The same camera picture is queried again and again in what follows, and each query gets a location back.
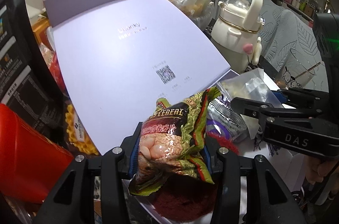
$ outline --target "glass cup with cartoon print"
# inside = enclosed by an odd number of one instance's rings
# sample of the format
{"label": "glass cup with cartoon print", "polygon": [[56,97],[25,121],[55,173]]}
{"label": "glass cup with cartoon print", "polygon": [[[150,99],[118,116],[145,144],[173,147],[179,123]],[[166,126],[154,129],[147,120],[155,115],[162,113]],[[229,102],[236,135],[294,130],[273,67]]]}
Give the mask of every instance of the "glass cup with cartoon print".
{"label": "glass cup with cartoon print", "polygon": [[304,55],[292,48],[276,80],[285,81],[287,87],[304,88],[316,75],[315,69],[308,71],[313,65],[305,59]]}

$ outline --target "yellow waffle snack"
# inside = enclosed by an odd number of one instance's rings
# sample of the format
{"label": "yellow waffle snack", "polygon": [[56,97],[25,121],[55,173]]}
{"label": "yellow waffle snack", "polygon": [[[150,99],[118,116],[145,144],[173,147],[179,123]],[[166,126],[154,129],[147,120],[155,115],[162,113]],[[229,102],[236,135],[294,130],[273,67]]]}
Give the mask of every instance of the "yellow waffle snack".
{"label": "yellow waffle snack", "polygon": [[67,123],[66,132],[68,134],[68,141],[72,145],[74,145],[80,152],[86,153],[87,155],[100,155],[99,151],[84,129],[84,126],[82,125],[72,104],[67,105],[65,122]]}

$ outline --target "black package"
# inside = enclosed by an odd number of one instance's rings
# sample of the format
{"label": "black package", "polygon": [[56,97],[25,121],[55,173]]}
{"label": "black package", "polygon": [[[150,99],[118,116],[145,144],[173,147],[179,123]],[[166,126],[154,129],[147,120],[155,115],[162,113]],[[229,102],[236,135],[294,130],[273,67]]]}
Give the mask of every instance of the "black package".
{"label": "black package", "polygon": [[64,145],[63,94],[35,40],[25,0],[0,0],[0,100],[35,130]]}

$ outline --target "stirring stick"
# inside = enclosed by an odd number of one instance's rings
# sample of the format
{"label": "stirring stick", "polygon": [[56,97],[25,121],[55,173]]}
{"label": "stirring stick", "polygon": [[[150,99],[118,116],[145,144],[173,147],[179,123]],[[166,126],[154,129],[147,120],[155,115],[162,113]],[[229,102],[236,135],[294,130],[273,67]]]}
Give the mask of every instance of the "stirring stick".
{"label": "stirring stick", "polygon": [[302,76],[303,74],[305,74],[306,72],[309,72],[311,70],[313,70],[315,67],[319,66],[320,62],[318,62],[316,65],[312,66],[311,68],[307,69],[306,71],[302,72],[301,74],[297,75],[294,80],[296,80],[298,77]]}

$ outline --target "metal screw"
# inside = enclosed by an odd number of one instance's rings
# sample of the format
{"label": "metal screw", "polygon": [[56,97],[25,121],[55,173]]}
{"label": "metal screw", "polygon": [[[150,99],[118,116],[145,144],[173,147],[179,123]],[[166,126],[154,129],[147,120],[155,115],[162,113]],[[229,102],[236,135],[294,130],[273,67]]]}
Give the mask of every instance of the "metal screw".
{"label": "metal screw", "polygon": [[272,117],[268,117],[266,120],[269,121],[269,122],[274,122],[275,121],[275,119],[272,118]]}
{"label": "metal screw", "polygon": [[75,157],[75,161],[81,162],[82,160],[84,160],[84,158],[85,158],[85,156],[82,155],[82,154],[80,154],[80,155],[78,155],[77,157]]}
{"label": "metal screw", "polygon": [[226,153],[228,153],[228,148],[226,148],[226,147],[221,147],[221,148],[219,148],[219,152],[220,152],[221,154],[226,154]]}
{"label": "metal screw", "polygon": [[265,159],[265,157],[264,157],[263,155],[258,155],[258,156],[256,156],[255,158],[256,158],[257,161],[260,162],[260,163],[263,162],[264,159]]}
{"label": "metal screw", "polygon": [[119,154],[122,152],[122,148],[121,147],[115,147],[114,149],[112,149],[112,152],[114,154]]}

